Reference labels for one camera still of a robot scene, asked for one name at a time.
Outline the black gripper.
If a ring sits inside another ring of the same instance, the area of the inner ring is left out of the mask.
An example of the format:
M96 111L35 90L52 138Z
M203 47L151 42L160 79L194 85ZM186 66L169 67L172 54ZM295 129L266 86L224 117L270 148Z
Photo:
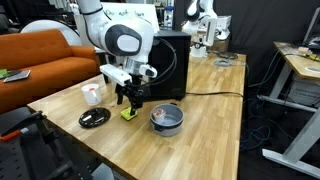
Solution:
M143 90L141 89L142 77L134 75L132 81L124 87L116 85L117 105L122 104L123 97L126 96L131 103L130 114L135 115L136 111L143 106Z

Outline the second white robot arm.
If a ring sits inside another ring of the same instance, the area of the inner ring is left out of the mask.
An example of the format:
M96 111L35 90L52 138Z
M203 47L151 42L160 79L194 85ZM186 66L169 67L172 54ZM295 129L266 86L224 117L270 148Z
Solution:
M213 10L213 1L191 0L187 9L187 22L182 26L182 31L191 35L192 57L206 57L207 48L215 40L225 40L230 35L231 15L218 16Z

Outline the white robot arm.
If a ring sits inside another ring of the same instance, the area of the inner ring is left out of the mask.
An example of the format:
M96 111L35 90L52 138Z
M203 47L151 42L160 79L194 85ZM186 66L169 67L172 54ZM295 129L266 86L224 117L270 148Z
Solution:
M106 64L100 66L100 71L117 83L118 104L126 96L131 103L130 114L134 115L143 104L138 77L157 76L157 70L148 65L154 38L152 24L138 17L111 20L100 0L78 0L78 5L89 41L113 56L125 58L122 69Z

